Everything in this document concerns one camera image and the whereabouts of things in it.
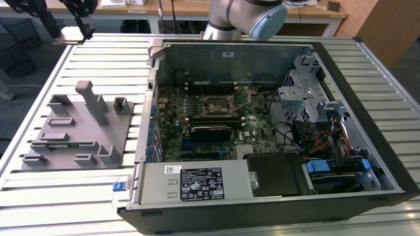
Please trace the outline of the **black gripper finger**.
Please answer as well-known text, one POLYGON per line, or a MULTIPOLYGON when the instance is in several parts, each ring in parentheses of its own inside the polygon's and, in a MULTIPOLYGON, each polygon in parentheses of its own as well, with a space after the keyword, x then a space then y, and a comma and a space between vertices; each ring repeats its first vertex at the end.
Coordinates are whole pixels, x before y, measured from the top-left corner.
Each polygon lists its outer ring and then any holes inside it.
POLYGON ((89 25, 89 16, 95 12, 95 0, 61 0, 60 2, 75 17, 84 40, 91 39, 95 28, 89 25))
POLYGON ((52 13, 48 11, 45 0, 5 0, 8 6, 17 13, 28 13, 32 17, 40 19, 49 36, 57 39, 60 36, 60 27, 52 13))

